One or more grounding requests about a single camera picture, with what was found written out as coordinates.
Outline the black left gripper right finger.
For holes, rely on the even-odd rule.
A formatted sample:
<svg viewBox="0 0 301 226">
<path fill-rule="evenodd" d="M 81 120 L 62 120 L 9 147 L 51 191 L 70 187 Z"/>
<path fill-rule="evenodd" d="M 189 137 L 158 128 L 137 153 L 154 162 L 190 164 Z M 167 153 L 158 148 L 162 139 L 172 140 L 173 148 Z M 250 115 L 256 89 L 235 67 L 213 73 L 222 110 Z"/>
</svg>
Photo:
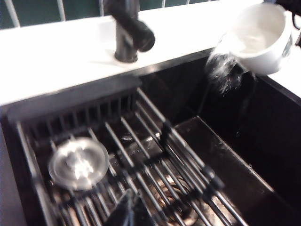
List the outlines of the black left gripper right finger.
<svg viewBox="0 0 301 226">
<path fill-rule="evenodd" d="M 155 216 L 147 209 L 146 202 L 140 193 L 135 193 L 133 198 L 133 225 L 159 226 Z"/>
</svg>

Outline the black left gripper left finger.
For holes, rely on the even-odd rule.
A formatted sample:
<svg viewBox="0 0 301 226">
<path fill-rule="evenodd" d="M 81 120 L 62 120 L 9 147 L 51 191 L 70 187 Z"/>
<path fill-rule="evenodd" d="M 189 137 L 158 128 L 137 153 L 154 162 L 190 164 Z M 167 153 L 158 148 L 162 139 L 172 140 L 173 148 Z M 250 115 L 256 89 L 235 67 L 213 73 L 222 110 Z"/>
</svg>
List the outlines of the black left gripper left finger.
<svg viewBox="0 0 301 226">
<path fill-rule="evenodd" d="M 121 196 L 104 226 L 133 225 L 133 190 L 127 189 Z"/>
</svg>

